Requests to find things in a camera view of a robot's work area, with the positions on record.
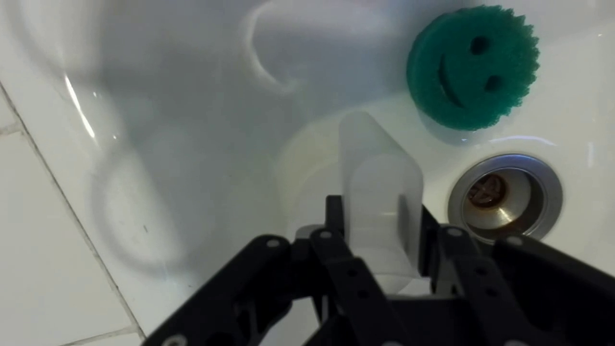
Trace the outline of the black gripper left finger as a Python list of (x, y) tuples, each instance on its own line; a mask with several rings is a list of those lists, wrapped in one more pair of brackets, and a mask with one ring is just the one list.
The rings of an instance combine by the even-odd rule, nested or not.
[(260, 346), (304, 298), (319, 319), (306, 346), (410, 346), (410, 332), (344, 233), (342, 198), (329, 196), (325, 223), (304, 238), (256, 236), (142, 346)]

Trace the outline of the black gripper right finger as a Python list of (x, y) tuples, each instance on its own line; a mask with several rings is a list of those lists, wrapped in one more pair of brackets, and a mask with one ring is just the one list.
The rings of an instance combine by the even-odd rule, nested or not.
[(481, 242), (400, 204), (429, 294), (400, 302), (404, 346), (615, 346), (615, 279), (529, 236)]

